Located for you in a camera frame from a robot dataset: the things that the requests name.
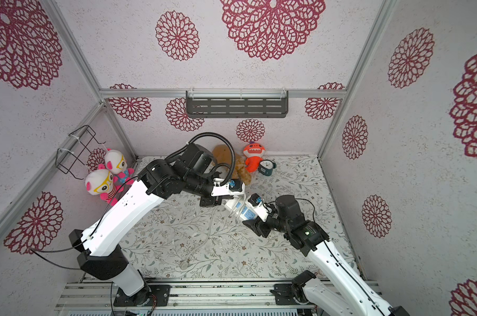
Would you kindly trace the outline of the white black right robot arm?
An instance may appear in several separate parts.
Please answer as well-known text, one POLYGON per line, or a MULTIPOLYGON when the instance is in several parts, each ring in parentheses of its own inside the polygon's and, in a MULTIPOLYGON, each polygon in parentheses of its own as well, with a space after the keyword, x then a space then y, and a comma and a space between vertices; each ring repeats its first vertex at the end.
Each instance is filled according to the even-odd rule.
POLYGON ((274 203, 265 204, 253 194, 241 209, 245 211, 243 224, 257 236, 282 233, 336 288, 330 290, 314 273, 304 271, 291 281, 289 296, 296 303, 317 305, 328 315, 407 315, 405 308, 393 307, 353 270, 328 233, 305 218, 295 196, 280 196, 274 203))

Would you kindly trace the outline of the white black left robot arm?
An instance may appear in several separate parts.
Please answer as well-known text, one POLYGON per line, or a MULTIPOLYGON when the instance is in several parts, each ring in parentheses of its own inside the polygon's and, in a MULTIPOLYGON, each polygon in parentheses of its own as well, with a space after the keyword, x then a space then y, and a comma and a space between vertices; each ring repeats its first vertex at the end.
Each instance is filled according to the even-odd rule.
POLYGON ((214 155, 190 140, 180 150, 164 159, 149 163, 134 178, 125 195, 100 220, 85 230, 69 235, 71 245, 79 251, 80 270, 99 280, 111 282, 128 306, 152 303, 154 296, 145 278, 125 257, 119 243, 147 213, 169 197, 188 192, 200 197, 202 207, 219 205, 233 195, 230 182, 236 165, 235 151, 229 142, 229 171, 220 179, 216 165, 209 169, 214 155))

